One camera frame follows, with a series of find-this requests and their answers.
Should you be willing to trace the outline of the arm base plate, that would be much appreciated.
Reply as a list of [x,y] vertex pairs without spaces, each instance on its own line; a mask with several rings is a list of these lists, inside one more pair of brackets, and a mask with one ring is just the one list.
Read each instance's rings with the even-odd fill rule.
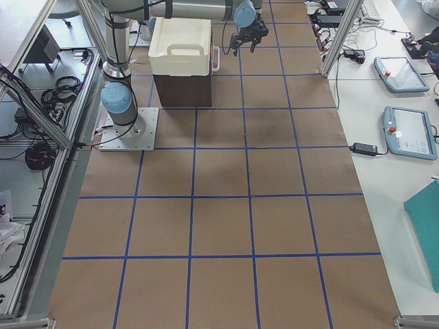
[[114,125],[110,115],[107,114],[105,125],[110,125],[110,128],[102,131],[99,149],[102,151],[153,151],[158,114],[158,108],[141,107],[132,127]]

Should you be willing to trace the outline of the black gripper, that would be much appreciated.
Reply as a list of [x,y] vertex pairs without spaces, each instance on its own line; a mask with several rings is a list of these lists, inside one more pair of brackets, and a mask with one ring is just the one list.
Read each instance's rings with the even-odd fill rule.
[[262,39],[269,34],[269,29],[263,19],[258,16],[248,27],[242,27],[239,34],[232,33],[230,36],[229,49],[236,57],[242,42],[251,42],[250,52],[254,53]]

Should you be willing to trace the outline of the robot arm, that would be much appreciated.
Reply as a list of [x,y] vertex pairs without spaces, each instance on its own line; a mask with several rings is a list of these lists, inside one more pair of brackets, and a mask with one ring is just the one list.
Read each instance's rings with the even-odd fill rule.
[[101,101],[113,122],[116,138],[133,141],[144,131],[136,96],[131,87],[129,33],[131,21],[164,19],[213,19],[233,21],[239,33],[233,34],[230,47],[237,52],[250,42],[251,52],[269,33],[261,18],[262,1],[102,1],[106,21],[106,61],[108,81]]

